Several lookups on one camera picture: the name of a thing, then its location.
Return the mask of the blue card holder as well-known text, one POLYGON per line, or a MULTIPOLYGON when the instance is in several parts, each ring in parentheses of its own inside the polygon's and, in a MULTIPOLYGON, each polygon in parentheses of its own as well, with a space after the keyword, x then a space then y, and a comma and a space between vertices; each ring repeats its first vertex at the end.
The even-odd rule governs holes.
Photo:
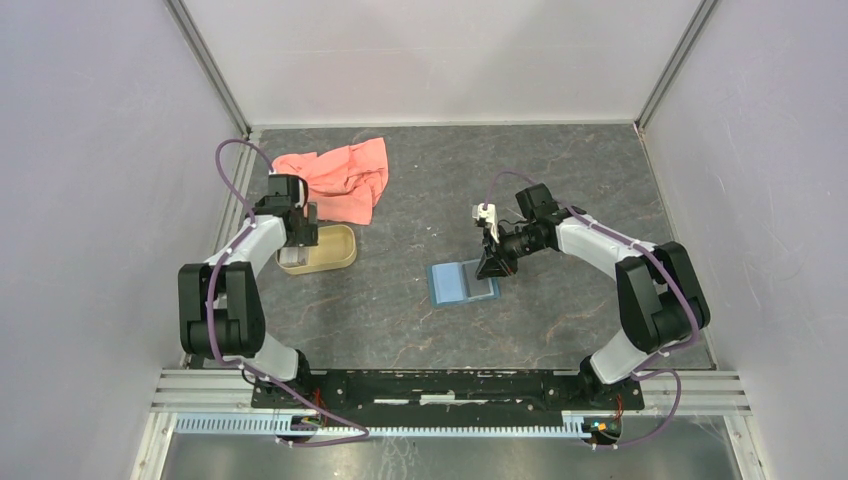
POLYGON ((501 296, 495 278, 476 278, 477 260, 434 264, 427 269, 429 298, 434 308, 464 305, 501 296))

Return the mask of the silver credit card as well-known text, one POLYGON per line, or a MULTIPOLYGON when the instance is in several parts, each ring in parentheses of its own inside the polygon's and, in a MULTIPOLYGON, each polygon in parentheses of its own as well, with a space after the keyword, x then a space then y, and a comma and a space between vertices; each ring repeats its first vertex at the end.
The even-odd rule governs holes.
POLYGON ((308 247, 283 247, 277 252, 277 263, 281 268, 296 268, 308 262, 308 247))

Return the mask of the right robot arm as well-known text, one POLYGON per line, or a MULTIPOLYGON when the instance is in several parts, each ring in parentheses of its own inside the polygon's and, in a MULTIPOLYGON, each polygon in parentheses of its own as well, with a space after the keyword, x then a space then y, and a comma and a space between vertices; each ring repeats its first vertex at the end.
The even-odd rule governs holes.
POLYGON ((602 408, 626 379, 643 378, 656 358, 684 349, 709 325, 710 310, 686 248, 655 244, 613 230, 584 210, 556 200, 543 183, 515 196, 521 221, 504 227, 493 203, 473 207, 483 231, 478 279, 508 277, 521 258, 542 250, 576 257, 615 282, 620 328, 579 367, 577 392, 602 408))

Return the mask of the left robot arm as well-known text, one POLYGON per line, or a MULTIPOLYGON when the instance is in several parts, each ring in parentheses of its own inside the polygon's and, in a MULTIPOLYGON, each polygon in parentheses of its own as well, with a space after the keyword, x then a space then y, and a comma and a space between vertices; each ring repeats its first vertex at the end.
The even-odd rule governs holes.
POLYGON ((201 263, 177 276, 179 336, 183 351, 277 381, 275 392, 290 407, 306 405, 313 379, 299 371, 301 354, 267 332, 257 275, 275 255, 303 253, 318 244, 317 205, 307 182, 272 174, 268 191, 236 236, 201 263))

